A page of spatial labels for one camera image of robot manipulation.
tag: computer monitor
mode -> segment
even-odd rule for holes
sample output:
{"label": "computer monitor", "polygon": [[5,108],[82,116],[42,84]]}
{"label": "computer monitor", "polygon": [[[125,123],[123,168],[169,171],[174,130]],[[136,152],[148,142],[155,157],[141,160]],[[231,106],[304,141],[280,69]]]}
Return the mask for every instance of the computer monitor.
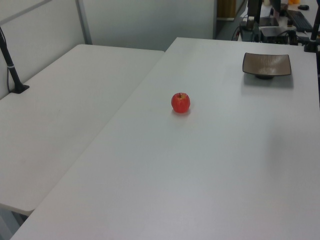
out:
{"label": "computer monitor", "polygon": [[248,19],[254,18],[259,23],[261,13],[262,0],[248,0]]}
{"label": "computer monitor", "polygon": [[272,7],[274,10],[276,10],[278,13],[281,11],[281,0],[270,0],[270,3],[272,4]]}

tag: keyboard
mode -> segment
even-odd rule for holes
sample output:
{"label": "keyboard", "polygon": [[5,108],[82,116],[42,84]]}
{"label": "keyboard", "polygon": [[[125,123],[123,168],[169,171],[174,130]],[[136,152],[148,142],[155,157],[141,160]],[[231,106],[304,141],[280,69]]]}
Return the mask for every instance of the keyboard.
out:
{"label": "keyboard", "polygon": [[313,27],[300,11],[287,10],[286,13],[288,18],[293,21],[293,25],[296,27],[297,32],[312,32]]}

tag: dish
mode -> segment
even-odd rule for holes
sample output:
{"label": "dish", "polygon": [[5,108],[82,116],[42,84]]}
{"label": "dish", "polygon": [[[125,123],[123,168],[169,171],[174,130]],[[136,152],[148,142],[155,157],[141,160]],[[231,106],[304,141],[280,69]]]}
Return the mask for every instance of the dish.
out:
{"label": "dish", "polygon": [[243,58],[242,71],[253,74],[259,79],[272,79],[276,76],[291,75],[289,55],[268,55],[246,52]]}

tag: apple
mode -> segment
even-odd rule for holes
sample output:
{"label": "apple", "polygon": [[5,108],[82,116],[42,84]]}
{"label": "apple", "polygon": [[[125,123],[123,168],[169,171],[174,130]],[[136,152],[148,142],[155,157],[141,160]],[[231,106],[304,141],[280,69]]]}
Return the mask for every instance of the apple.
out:
{"label": "apple", "polygon": [[176,113],[186,113],[190,107],[190,98],[186,93],[176,93],[171,99],[171,105]]}

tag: table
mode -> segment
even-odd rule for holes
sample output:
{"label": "table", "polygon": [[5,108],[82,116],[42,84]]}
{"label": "table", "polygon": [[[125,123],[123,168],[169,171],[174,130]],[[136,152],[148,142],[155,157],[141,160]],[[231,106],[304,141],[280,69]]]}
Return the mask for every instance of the table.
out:
{"label": "table", "polygon": [[0,101],[0,207],[29,215],[162,51],[78,45]]}
{"label": "table", "polygon": [[[292,75],[244,74],[245,52],[289,54]],[[177,38],[12,240],[318,240],[315,58]]]}

